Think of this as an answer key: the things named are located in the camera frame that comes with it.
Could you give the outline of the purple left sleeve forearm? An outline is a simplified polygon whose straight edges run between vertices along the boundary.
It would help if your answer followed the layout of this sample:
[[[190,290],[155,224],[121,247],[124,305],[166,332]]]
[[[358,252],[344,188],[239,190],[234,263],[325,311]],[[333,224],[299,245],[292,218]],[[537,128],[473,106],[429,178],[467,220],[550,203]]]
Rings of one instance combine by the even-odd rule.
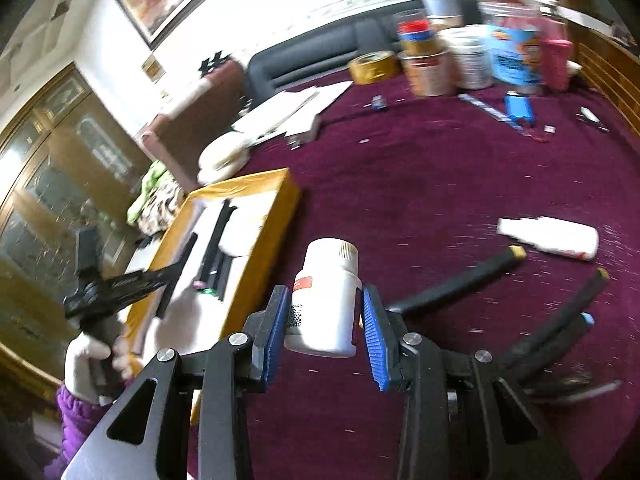
[[[56,404],[62,417],[62,448],[58,457],[45,466],[43,478],[58,480],[89,434],[93,432],[112,404],[92,404],[74,396],[65,386],[58,389]]]

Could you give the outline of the white gloved left hand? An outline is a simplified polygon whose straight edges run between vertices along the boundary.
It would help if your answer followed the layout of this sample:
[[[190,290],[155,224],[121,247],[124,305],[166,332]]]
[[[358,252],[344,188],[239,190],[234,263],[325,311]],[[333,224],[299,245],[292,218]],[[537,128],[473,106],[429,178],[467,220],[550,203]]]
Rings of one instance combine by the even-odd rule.
[[[112,369],[122,380],[134,376],[131,365],[129,344],[123,336],[118,336],[114,344],[109,347],[93,336],[80,333],[73,339],[66,349],[65,355],[65,388],[77,399],[94,405],[106,405],[112,402],[112,396],[98,393],[96,381],[92,378],[90,365],[104,361],[109,356],[112,359]]]

